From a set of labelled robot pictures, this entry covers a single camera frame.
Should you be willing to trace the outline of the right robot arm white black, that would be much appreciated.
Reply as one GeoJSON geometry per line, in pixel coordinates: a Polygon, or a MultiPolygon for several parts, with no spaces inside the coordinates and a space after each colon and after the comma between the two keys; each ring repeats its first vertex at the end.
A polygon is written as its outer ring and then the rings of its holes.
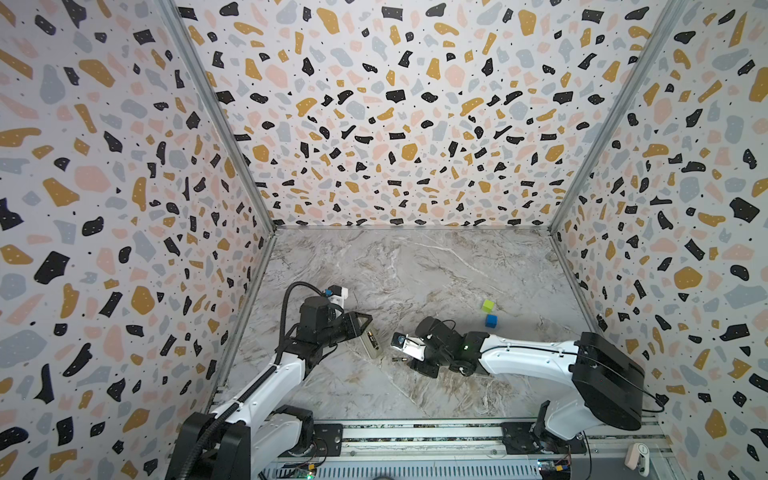
{"type": "Polygon", "coordinates": [[[446,368],[464,377],[520,375],[567,387],[560,398],[542,402],[535,421],[503,425],[510,455],[583,453],[590,428],[642,427],[643,368],[593,332],[574,341],[532,342],[481,331],[460,334],[448,322],[427,317],[414,334],[394,334],[391,345],[409,357],[410,369],[429,378],[446,368]]]}

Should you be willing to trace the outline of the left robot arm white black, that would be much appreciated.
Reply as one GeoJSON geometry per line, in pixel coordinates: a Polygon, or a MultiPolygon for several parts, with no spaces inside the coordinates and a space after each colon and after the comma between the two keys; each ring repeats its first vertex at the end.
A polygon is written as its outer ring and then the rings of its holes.
{"type": "Polygon", "coordinates": [[[362,336],[372,320],[324,294],[305,299],[268,366],[229,401],[185,420],[166,477],[257,479],[284,453],[313,455],[313,414],[284,399],[332,348],[362,336]]]}

